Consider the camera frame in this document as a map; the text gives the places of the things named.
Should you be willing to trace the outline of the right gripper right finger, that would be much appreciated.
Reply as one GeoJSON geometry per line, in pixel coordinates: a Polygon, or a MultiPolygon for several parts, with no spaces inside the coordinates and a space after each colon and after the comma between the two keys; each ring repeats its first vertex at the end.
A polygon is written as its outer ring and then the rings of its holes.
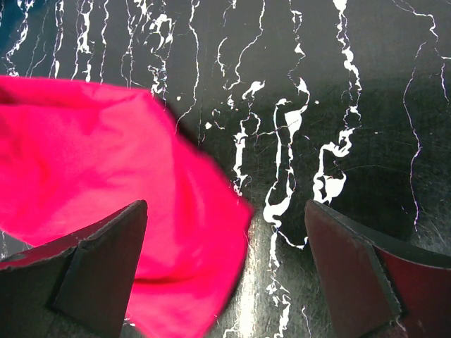
{"type": "Polygon", "coordinates": [[[337,337],[449,337],[450,257],[317,201],[305,225],[337,337]]]}

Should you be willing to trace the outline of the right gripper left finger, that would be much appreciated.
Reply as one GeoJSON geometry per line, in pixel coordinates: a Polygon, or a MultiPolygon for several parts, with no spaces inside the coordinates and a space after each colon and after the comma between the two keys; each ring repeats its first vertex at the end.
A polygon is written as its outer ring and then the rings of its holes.
{"type": "Polygon", "coordinates": [[[119,337],[146,226],[139,200],[1,260],[1,336],[119,337]]]}

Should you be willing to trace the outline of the red t shirt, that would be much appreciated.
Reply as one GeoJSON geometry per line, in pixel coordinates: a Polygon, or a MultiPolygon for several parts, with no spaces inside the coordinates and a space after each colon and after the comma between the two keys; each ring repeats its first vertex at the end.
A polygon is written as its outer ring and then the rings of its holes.
{"type": "Polygon", "coordinates": [[[149,90],[1,77],[3,231],[39,246],[136,200],[127,315],[148,337],[203,337],[242,271],[250,204],[149,90]]]}

